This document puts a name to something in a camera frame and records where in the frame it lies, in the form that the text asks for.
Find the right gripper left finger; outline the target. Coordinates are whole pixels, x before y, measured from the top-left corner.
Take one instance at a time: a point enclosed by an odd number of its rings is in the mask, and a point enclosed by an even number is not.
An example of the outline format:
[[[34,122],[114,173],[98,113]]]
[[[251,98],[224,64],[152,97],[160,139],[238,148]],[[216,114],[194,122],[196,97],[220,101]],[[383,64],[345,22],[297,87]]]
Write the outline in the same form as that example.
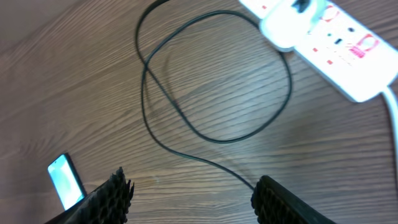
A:
[[[126,180],[120,167],[86,198],[45,224],[125,224],[134,182]]]

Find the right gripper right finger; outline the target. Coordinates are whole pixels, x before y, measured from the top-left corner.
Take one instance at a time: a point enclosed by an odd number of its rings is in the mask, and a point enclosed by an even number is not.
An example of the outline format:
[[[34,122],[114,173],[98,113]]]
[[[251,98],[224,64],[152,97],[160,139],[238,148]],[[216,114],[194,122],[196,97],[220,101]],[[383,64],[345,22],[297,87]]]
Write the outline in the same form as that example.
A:
[[[267,175],[257,182],[251,206],[260,224],[335,224]]]

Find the Galaxy smartphone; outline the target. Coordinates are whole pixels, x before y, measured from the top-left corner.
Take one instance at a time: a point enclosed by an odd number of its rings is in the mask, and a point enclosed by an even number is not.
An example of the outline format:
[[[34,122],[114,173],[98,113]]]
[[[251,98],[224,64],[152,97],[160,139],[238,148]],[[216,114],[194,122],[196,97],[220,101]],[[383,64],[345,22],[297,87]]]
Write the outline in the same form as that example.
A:
[[[68,153],[63,153],[52,161],[47,167],[47,172],[64,210],[72,208],[87,196]]]

